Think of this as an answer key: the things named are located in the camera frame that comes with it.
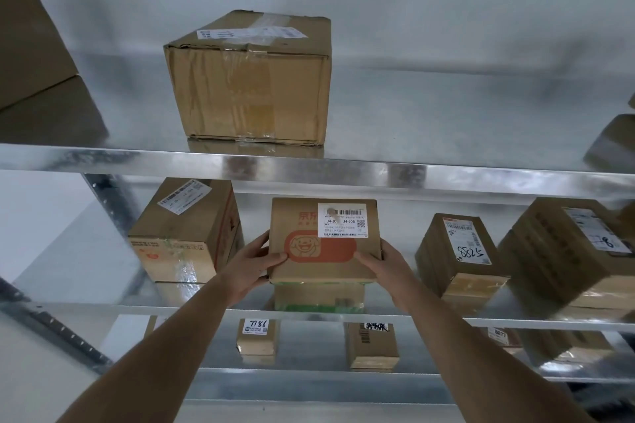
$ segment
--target left arm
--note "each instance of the left arm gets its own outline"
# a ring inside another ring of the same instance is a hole
[[[218,275],[94,382],[58,423],[171,423],[227,306],[252,288],[286,254],[267,254],[267,231],[236,253]]]

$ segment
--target left hand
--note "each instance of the left hand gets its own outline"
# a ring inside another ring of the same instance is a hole
[[[259,235],[238,251],[232,260],[210,280],[215,284],[223,285],[228,291],[227,306],[239,302],[256,286],[268,283],[269,278],[261,274],[269,267],[286,260],[286,253],[269,254],[269,248],[262,247],[267,241],[269,241],[269,231]]]

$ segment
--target shelving unit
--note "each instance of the shelving unit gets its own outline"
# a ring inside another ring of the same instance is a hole
[[[4,285],[0,291],[5,311],[20,307],[23,322],[39,318],[44,333],[42,315],[52,315],[53,327],[61,310],[176,311],[178,304],[157,292],[123,237],[167,176],[232,179],[247,240],[269,226],[273,195],[377,198],[382,236],[411,264],[436,212],[480,216],[497,243],[535,195],[597,198],[608,205],[635,199],[635,167],[598,171],[585,159],[613,117],[632,111],[632,78],[336,66],[326,145],[311,148],[188,141],[163,58],[75,59],[94,100],[86,113],[97,108],[104,131],[76,130],[65,121],[35,128],[0,112],[6,128],[0,131],[0,169],[81,172],[97,197],[20,276],[19,290]],[[59,100],[61,107],[71,102]],[[271,287],[260,287],[227,311],[188,398],[452,403],[411,320],[378,285],[368,286],[363,315],[272,311],[271,295]],[[283,320],[272,368],[245,366],[234,349],[238,319],[256,313]],[[465,319],[482,327],[635,332],[635,319],[551,313],[548,303],[510,285]],[[402,360],[395,373],[345,367],[341,323],[373,320],[396,325]],[[324,331],[314,333],[316,325]],[[51,340],[72,347],[75,335],[64,330]],[[90,353],[87,364],[97,371],[111,363],[98,348]],[[623,341],[615,360],[602,366],[536,370],[560,382],[614,384],[620,391],[635,385],[635,355]]]

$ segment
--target red logo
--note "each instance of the red logo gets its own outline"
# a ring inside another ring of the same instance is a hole
[[[318,238],[316,230],[299,230],[284,241],[284,252],[295,262],[346,262],[353,258],[353,238]]]

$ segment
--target forearm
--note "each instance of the forearm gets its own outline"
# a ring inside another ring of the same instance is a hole
[[[211,280],[84,391],[59,423],[173,421],[228,300]]]
[[[468,423],[591,422],[567,395],[475,331],[424,287],[413,321]]]

